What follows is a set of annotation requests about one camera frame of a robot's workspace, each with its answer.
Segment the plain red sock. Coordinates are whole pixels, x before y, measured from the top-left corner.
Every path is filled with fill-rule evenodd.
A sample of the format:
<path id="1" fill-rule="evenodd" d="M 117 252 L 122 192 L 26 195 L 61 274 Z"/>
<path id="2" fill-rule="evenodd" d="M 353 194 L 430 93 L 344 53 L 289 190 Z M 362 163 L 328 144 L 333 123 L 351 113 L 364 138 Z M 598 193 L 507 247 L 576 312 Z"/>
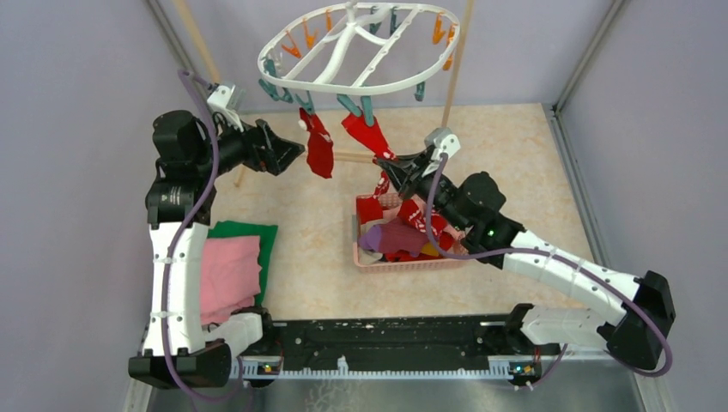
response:
<path id="1" fill-rule="evenodd" d="M 333 141 L 317 114 L 299 109 L 300 126 L 308 133 L 306 163 L 323 179 L 331 179 L 334 168 Z"/>

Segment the white plastic clip hanger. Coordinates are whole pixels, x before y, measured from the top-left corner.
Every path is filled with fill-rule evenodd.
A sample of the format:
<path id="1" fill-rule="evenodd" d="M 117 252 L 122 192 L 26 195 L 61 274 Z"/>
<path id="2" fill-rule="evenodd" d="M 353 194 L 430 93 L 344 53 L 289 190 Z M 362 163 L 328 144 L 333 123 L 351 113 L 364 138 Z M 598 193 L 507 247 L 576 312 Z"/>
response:
<path id="1" fill-rule="evenodd" d="M 445 37 L 432 44 L 435 16 Z M 296 59 L 281 48 L 290 31 Z M 450 10 L 427 3 L 347 1 L 309 11 L 275 34 L 258 54 L 259 82 L 276 89 L 371 97 L 413 90 L 448 71 L 463 28 Z"/>

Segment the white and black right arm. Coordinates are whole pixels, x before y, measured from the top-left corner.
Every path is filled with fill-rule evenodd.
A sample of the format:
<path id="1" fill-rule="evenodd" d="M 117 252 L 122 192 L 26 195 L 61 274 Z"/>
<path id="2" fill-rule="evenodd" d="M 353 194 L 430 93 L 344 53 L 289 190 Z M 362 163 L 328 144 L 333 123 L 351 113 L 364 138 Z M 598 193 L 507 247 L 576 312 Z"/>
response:
<path id="1" fill-rule="evenodd" d="M 527 276 L 583 306 L 515 306 L 503 330 L 510 351 L 525 354 L 535 345 L 576 344 L 603 350 L 642 376 L 669 372 L 674 355 L 667 337 L 676 309 L 666 277 L 652 270 L 643 276 L 623 273 L 563 251 L 501 213 L 506 198 L 489 173 L 472 173 L 455 185 L 444 174 L 447 155 L 430 161 L 428 154 L 375 161 L 402 198 L 425 200 L 427 235 L 438 214 L 465 232 L 461 244 L 467 252 L 459 260 Z"/>

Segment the red patterned sock pair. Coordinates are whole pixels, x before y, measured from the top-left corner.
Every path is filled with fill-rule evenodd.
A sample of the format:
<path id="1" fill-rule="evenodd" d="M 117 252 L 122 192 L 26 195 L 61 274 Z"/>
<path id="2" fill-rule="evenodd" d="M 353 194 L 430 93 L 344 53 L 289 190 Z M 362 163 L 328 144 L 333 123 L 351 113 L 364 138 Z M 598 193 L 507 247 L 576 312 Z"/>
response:
<path id="1" fill-rule="evenodd" d="M 426 203 L 418 196 L 403 200 L 397 212 L 397 217 L 421 233 L 427 232 Z M 438 241 L 438 245 L 445 251 L 450 251 L 457 240 L 461 238 L 460 232 L 450 225 L 444 217 L 436 212 L 431 213 L 430 232 Z"/>

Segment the pink plastic basket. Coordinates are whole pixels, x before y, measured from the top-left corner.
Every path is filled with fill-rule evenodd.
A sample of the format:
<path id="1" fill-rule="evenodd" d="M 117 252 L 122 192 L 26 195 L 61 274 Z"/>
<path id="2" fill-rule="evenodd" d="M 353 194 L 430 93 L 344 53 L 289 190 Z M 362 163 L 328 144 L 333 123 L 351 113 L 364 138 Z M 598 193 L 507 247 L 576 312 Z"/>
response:
<path id="1" fill-rule="evenodd" d="M 464 266 L 464 260 L 450 258 L 436 258 L 424 260 L 408 260 L 403 262 L 388 261 L 372 261 L 367 260 L 368 255 L 358 246 L 357 240 L 361 235 L 360 213 L 357 209 L 356 202 L 360 199 L 367 198 L 367 195 L 358 195 L 354 201 L 354 214 L 352 214 L 352 245 L 353 245 L 353 261 L 355 266 L 362 273 L 379 273 L 379 272 L 395 272 L 395 271 L 418 271 L 418 270 L 451 270 Z"/>

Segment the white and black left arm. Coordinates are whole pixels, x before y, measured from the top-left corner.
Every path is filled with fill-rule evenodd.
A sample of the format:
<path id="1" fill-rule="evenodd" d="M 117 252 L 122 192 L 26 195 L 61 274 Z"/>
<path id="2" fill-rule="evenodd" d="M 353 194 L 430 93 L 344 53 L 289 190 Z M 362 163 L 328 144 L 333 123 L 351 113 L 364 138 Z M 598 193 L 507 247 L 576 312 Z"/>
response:
<path id="1" fill-rule="evenodd" d="M 219 174 L 244 166 L 278 176 L 305 148 L 279 137 L 262 119 L 241 128 L 223 121 L 219 136 L 216 131 L 186 110 L 161 114 L 153 122 L 158 158 L 145 197 L 153 298 L 142 346 L 129 358 L 127 371 L 157 389 L 223 387 L 235 356 L 247 348 L 266 354 L 276 340 L 261 310 L 234 314 L 211 332 L 203 329 L 203 247 Z"/>

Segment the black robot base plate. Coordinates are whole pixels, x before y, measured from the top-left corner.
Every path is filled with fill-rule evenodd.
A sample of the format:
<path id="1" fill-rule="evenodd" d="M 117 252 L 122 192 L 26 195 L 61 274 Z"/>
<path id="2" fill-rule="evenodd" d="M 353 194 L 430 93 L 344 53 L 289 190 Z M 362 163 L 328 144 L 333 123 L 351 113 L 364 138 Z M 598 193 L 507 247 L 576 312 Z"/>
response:
<path id="1" fill-rule="evenodd" d="M 557 354 L 555 344 L 536 345 L 506 327 L 507 316 L 451 315 L 389 318 L 274 320 L 264 318 L 263 337 L 244 356 L 292 355 L 322 348 L 456 347 L 489 355 Z"/>

